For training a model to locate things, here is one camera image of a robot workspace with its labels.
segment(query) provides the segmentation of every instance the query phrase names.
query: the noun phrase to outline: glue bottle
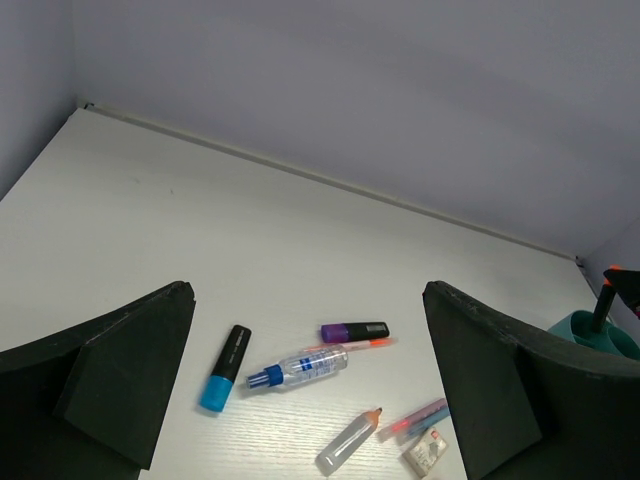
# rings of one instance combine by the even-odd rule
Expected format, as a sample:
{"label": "glue bottle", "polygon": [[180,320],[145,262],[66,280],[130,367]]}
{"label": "glue bottle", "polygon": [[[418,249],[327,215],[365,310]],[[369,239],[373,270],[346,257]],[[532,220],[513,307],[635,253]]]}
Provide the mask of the glue bottle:
{"label": "glue bottle", "polygon": [[345,428],[340,435],[325,447],[316,457],[316,465],[328,477],[355,452],[378,428],[382,409],[365,412]]}

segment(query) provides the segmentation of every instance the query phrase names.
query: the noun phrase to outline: white eraser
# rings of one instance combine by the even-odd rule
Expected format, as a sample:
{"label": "white eraser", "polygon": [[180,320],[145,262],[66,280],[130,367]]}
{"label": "white eraser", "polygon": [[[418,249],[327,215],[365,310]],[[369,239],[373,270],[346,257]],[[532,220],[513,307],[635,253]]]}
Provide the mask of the white eraser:
{"label": "white eraser", "polygon": [[435,428],[430,428],[420,440],[402,455],[420,478],[425,478],[447,449],[447,442]]}

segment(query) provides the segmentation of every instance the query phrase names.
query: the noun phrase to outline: teal container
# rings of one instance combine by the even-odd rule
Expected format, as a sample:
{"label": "teal container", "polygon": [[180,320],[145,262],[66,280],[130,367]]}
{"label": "teal container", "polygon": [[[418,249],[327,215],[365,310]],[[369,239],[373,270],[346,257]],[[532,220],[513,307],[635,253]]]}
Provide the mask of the teal container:
{"label": "teal container", "polygon": [[600,352],[640,360],[640,348],[629,335],[610,322],[595,333],[591,330],[592,319],[591,312],[576,310],[551,327],[549,333]]}

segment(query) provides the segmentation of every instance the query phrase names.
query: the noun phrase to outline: small plastic bottle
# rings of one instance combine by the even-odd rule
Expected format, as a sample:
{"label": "small plastic bottle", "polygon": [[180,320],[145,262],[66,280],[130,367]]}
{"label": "small plastic bottle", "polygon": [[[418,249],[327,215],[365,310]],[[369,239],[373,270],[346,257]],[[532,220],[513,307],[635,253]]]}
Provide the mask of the small plastic bottle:
{"label": "small plastic bottle", "polygon": [[339,469],[351,454],[376,431],[381,413],[382,409],[379,408],[359,415],[320,452],[316,457],[316,465],[325,477]]}
{"label": "small plastic bottle", "polygon": [[255,375],[247,377],[247,387],[273,387],[298,385],[324,377],[347,367],[349,355],[340,345],[333,345],[313,352],[302,352],[285,358]]}

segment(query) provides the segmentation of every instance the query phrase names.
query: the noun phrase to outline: gray wall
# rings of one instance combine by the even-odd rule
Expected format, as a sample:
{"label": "gray wall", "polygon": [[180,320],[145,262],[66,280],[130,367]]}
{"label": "gray wall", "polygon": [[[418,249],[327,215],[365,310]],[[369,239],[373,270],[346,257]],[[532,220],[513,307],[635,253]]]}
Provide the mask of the gray wall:
{"label": "gray wall", "polygon": [[74,0],[79,94],[569,254],[638,217],[637,0]]}
{"label": "gray wall", "polygon": [[0,2],[0,199],[74,110],[71,0]]}
{"label": "gray wall", "polygon": [[[604,280],[602,272],[610,265],[640,270],[640,219],[584,259],[584,265],[596,291],[600,290]],[[611,307],[611,316],[640,342],[640,321],[618,298]]]}

